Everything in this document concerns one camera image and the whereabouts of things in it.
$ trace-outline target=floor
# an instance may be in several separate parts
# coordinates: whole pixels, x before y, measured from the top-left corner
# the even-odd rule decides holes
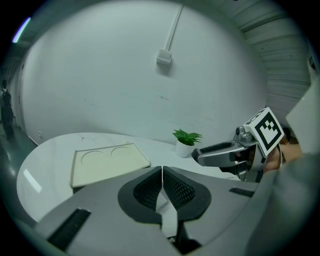
[[[33,227],[35,221],[22,207],[17,194],[17,177],[20,166],[28,154],[36,148],[20,128],[14,128],[14,137],[7,139],[0,124],[0,193],[13,218]]]

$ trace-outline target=green plant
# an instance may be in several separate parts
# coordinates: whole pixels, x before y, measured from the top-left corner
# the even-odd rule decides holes
[[[193,146],[195,144],[195,142],[199,142],[199,138],[202,138],[201,134],[198,133],[187,133],[181,129],[179,130],[174,130],[175,133],[172,133],[177,139],[178,141],[180,141],[182,144],[185,144],[187,146]]]

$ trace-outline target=potted plant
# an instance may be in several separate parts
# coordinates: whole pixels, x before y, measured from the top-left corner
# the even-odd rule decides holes
[[[195,142],[199,142],[199,138],[202,138],[201,134],[198,133],[187,133],[181,129],[174,130],[173,135],[178,139],[175,145],[175,153],[180,158],[185,158],[192,151]]]

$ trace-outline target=white pot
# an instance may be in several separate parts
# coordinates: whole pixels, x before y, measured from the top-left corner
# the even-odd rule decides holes
[[[175,154],[180,158],[186,158],[192,151],[193,146],[188,146],[181,143],[179,140],[176,141]]]

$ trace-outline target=white table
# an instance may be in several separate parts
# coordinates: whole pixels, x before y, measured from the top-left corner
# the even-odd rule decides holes
[[[75,150],[87,150],[135,143],[150,159],[151,166],[172,166],[223,179],[238,177],[218,167],[203,167],[191,156],[180,158],[175,146],[151,139],[109,134],[73,133],[52,138],[34,149],[24,160],[17,177],[16,190],[26,212],[38,222],[53,208],[72,196],[69,185]]]

